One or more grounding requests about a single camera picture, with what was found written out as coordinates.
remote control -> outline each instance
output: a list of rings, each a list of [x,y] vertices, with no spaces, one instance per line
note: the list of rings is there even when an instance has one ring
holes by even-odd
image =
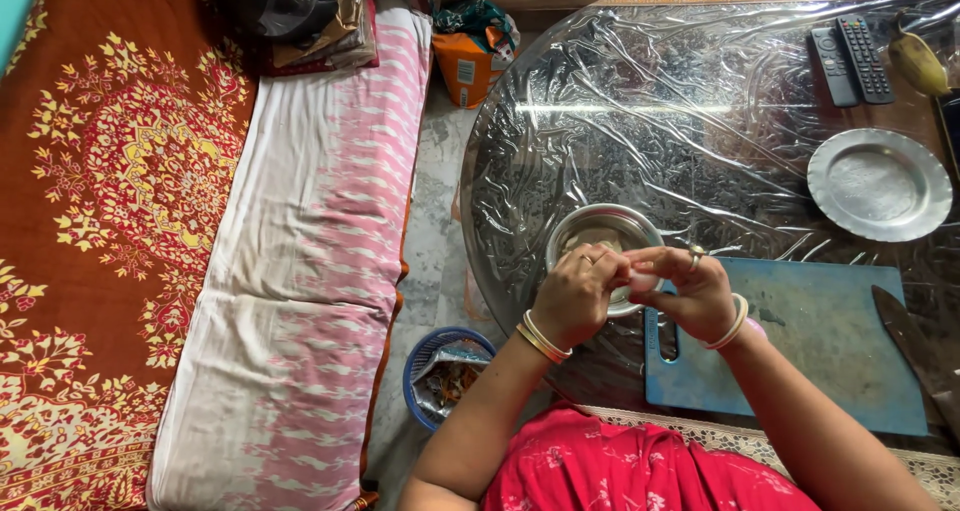
[[[883,72],[876,44],[867,29],[867,23],[857,14],[840,16],[836,20],[837,33],[846,44],[846,54],[860,82],[863,100],[868,105],[886,105],[894,102],[890,81]]]
[[[841,43],[836,38],[834,28],[815,28],[810,31],[810,39],[813,41],[817,59],[820,60],[833,105],[837,108],[850,108],[860,104],[853,75],[847,71],[847,60],[841,51]]]

knife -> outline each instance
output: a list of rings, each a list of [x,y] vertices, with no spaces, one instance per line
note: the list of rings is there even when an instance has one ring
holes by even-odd
[[[933,404],[953,434],[953,441],[960,444],[960,376],[953,370],[938,366],[934,346],[913,322],[899,299],[876,284],[870,286],[870,290],[883,328],[894,339],[923,390],[933,399]]]

red dress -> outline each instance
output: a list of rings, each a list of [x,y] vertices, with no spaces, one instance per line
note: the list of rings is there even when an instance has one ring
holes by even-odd
[[[819,509],[774,469],[684,443],[654,424],[606,424],[558,404],[513,436],[485,511]]]

blue basket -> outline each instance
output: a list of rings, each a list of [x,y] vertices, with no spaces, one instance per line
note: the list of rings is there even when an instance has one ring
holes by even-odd
[[[421,407],[417,406],[417,403],[414,401],[411,381],[413,377],[426,366],[427,361],[430,360],[430,356],[433,356],[433,353],[436,352],[440,346],[463,339],[476,341],[480,343],[491,356],[497,355],[497,349],[494,345],[491,344],[486,337],[473,329],[467,329],[466,327],[441,327],[432,331],[416,343],[410,351],[410,355],[407,356],[406,366],[403,367],[403,399],[406,401],[410,413],[414,414],[414,418],[430,432],[437,431],[440,423],[443,423],[444,420],[432,413],[425,412]]]

stack of clothes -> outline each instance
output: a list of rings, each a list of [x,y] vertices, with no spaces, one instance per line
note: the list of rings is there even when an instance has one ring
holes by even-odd
[[[340,9],[318,34],[294,44],[274,44],[263,62],[268,76],[379,66],[374,0],[337,0]]]

